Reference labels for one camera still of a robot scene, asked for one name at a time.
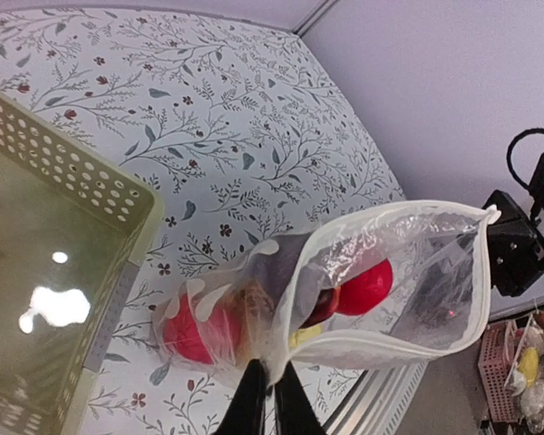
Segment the yellow corn cob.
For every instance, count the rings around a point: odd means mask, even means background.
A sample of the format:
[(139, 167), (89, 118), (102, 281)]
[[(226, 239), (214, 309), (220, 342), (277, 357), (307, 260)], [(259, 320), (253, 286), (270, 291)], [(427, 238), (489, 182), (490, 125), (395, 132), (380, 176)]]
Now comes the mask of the yellow corn cob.
[(290, 349), (296, 349), (305, 342), (312, 340), (323, 332), (321, 324), (316, 324), (304, 329), (298, 329), (289, 338), (288, 345)]

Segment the pink plastic basket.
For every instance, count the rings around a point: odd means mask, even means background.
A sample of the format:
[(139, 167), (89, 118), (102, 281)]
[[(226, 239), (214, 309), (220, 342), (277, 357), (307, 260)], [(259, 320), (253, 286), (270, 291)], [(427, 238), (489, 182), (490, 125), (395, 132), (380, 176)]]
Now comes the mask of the pink plastic basket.
[(490, 324), (481, 338), (478, 370), (494, 422), (512, 423), (518, 419), (513, 398), (505, 384), (516, 351), (516, 322)]

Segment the right aluminium corner post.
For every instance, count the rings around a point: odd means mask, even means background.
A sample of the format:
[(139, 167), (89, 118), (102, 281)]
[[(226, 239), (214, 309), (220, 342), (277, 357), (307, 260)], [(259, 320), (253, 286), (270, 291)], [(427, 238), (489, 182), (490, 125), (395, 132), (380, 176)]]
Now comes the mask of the right aluminium corner post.
[(338, 0), (320, 1), (305, 17), (292, 29), (292, 33), (298, 36), (307, 34), (329, 11), (338, 3)]

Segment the red pomegranate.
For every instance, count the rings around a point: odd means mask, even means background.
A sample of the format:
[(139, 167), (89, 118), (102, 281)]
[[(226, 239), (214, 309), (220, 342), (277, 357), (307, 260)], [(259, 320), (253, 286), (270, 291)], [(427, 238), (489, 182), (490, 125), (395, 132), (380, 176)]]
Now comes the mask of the red pomegranate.
[(227, 309), (216, 307), (206, 323), (196, 321), (187, 296), (180, 299), (178, 313), (162, 327), (166, 348), (187, 361), (213, 365), (213, 353), (234, 352), (241, 338), (241, 324)]
[(393, 286), (393, 269), (388, 260), (364, 271), (339, 286), (338, 314), (364, 315), (379, 305)]

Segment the red apple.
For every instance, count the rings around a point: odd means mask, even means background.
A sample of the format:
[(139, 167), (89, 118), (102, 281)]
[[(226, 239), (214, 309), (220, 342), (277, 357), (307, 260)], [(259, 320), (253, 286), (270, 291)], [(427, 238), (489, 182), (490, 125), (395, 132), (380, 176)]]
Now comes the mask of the red apple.
[(308, 316), (300, 328), (304, 329), (320, 324), (326, 319), (330, 318), (335, 313), (336, 308), (339, 305), (339, 299), (339, 287), (321, 290), (311, 315)]

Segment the aluminium front rail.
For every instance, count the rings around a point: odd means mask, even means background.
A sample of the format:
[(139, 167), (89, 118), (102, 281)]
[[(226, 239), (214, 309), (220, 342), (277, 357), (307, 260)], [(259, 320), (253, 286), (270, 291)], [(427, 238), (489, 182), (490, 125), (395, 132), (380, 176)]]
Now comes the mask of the aluminium front rail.
[(409, 409), (427, 364), (363, 372), (324, 423), (328, 434), (394, 435)]

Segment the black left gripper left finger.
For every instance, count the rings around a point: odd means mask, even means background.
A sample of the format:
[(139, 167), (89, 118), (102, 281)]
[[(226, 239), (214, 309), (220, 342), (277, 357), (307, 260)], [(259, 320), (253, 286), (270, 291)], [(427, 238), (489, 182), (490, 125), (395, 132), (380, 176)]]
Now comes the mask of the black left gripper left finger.
[(265, 432), (267, 371), (251, 360), (244, 371), (215, 435), (260, 435)]

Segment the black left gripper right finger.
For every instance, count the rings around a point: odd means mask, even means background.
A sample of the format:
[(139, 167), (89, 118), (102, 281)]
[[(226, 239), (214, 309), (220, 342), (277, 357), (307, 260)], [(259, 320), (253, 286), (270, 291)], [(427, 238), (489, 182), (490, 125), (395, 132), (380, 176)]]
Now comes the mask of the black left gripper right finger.
[(276, 434), (326, 435), (291, 362), (274, 385), (274, 394)]

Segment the floral patterned table mat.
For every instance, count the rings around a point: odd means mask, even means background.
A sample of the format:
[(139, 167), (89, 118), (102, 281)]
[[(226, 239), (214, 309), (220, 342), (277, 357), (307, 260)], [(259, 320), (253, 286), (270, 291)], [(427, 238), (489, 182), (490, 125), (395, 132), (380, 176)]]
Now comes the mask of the floral patterned table mat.
[(345, 96), (284, 31), (143, 9), (0, 12), (0, 90), (165, 204), (84, 434), (211, 433), (230, 391), (162, 360), (152, 310), (261, 239), (403, 198)]

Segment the clear dotted zip top bag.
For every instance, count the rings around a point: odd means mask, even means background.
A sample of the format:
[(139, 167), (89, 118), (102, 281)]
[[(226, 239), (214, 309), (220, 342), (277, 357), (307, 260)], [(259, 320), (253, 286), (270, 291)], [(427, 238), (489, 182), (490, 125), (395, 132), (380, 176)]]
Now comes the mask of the clear dotted zip top bag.
[(235, 385), (290, 363), (369, 370), (458, 353), (490, 312), (499, 210), (417, 200), (277, 234), (182, 280), (152, 318), (166, 358)]

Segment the beige perforated plastic basket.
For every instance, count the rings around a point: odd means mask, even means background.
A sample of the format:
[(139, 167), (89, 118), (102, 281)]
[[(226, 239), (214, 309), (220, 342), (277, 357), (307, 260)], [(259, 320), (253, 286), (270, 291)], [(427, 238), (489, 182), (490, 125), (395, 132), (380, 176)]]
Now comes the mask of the beige perforated plastic basket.
[(149, 186), (0, 92), (0, 434), (74, 434), (154, 241)]

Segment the red pomegranate back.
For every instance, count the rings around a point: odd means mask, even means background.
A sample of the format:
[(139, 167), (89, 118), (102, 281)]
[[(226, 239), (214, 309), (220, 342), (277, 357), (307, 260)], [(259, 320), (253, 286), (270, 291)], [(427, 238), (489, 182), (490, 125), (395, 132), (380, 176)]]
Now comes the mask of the red pomegranate back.
[(166, 348), (187, 361), (213, 365), (213, 353), (234, 352), (241, 338), (241, 324), (227, 309), (216, 307), (206, 323), (196, 321), (187, 296), (180, 299), (178, 313), (162, 327)]

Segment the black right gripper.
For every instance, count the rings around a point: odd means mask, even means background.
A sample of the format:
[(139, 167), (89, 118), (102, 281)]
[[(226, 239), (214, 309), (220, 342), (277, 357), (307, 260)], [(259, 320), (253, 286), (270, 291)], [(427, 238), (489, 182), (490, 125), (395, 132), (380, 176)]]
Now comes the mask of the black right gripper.
[(488, 227), (491, 284), (503, 296), (519, 297), (544, 276), (544, 211), (531, 219), (508, 193), (495, 190), (484, 207), (499, 219)]

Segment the red pomegranate front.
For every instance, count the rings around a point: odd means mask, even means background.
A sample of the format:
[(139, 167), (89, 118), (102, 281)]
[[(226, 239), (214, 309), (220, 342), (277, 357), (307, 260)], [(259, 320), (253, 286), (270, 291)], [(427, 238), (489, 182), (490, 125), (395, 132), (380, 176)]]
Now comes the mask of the red pomegranate front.
[(339, 286), (338, 314), (364, 315), (379, 305), (393, 286), (393, 269), (388, 260), (364, 271)]

